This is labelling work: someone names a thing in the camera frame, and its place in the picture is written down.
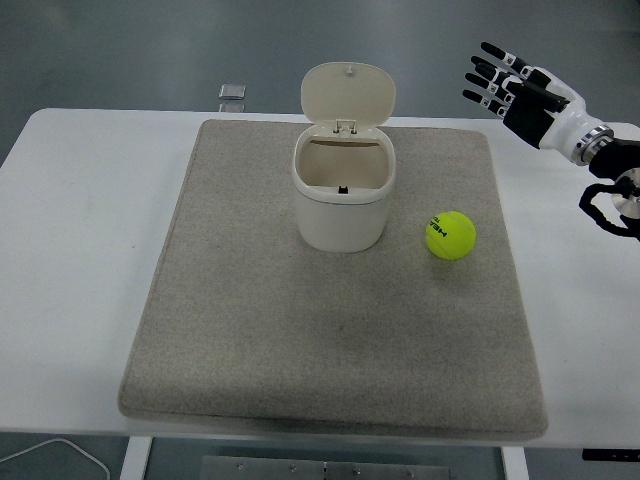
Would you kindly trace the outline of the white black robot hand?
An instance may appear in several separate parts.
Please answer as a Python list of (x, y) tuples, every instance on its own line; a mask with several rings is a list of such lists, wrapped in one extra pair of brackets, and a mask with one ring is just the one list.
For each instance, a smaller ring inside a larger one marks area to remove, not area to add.
[(571, 157), (576, 145), (603, 122), (586, 112), (585, 100), (548, 70), (489, 42), (489, 60), (474, 56), (463, 96), (496, 115), (518, 138), (536, 149)]

